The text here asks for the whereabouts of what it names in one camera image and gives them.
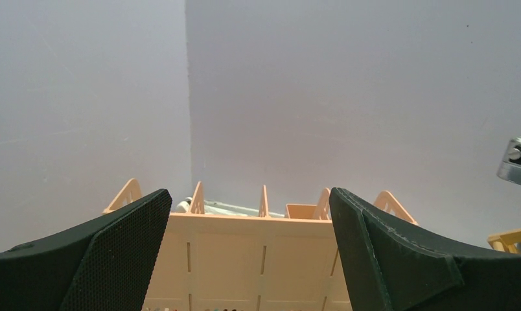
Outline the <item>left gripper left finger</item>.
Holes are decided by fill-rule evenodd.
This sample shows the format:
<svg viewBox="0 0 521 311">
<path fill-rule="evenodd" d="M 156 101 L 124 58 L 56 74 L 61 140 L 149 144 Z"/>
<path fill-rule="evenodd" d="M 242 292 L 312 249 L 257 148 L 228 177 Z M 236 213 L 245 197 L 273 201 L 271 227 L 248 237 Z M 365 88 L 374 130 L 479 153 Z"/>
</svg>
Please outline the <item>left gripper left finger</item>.
<svg viewBox="0 0 521 311">
<path fill-rule="evenodd" d="M 0 252 L 0 310 L 140 310 L 170 214 L 159 189 Z"/>
</svg>

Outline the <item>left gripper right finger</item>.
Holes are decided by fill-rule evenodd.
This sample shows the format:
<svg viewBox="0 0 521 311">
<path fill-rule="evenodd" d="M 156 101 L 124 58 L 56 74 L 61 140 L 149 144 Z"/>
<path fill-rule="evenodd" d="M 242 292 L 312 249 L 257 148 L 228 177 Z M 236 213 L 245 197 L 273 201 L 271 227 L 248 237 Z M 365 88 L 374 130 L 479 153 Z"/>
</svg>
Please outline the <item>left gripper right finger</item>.
<svg viewBox="0 0 521 311">
<path fill-rule="evenodd" d="M 343 188 L 329 205 L 353 310 L 521 310 L 521 255 L 435 234 Z"/>
</svg>

